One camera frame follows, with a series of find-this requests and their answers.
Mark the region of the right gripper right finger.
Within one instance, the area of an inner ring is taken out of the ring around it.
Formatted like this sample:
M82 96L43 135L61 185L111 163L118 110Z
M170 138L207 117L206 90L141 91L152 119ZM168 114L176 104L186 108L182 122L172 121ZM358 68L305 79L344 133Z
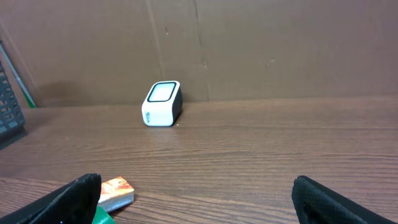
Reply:
M304 175L294 180L292 201L300 224L396 224Z

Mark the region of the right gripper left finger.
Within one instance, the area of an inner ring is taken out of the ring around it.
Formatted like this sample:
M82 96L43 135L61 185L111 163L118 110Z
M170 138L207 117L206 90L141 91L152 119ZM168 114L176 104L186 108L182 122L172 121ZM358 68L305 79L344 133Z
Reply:
M101 194L101 176L85 174L1 218L3 224L91 224Z

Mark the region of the green lid jar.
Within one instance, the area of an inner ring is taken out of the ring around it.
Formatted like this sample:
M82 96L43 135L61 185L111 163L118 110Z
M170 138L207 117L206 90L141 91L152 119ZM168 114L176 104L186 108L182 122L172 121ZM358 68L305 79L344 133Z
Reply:
M97 206L92 224L116 224L116 222L103 208Z

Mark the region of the small orange carton box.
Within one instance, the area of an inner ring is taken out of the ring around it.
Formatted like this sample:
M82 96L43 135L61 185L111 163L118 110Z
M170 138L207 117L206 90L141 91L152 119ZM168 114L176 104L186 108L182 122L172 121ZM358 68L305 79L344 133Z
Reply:
M98 206L112 212L134 202L134 188L122 177L101 184Z

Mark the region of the white barcode scanner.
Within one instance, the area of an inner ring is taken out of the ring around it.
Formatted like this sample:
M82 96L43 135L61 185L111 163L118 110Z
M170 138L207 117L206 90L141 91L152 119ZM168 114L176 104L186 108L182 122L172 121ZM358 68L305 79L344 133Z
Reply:
M173 126L182 112L183 98L178 81L153 84L142 107L142 118L150 127Z

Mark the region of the grey plastic shopping basket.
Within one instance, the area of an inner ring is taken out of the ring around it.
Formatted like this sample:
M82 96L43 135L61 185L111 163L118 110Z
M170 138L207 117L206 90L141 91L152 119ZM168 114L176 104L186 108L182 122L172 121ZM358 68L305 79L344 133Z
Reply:
M5 69L1 65L1 140L11 137L23 129L24 115L18 104Z

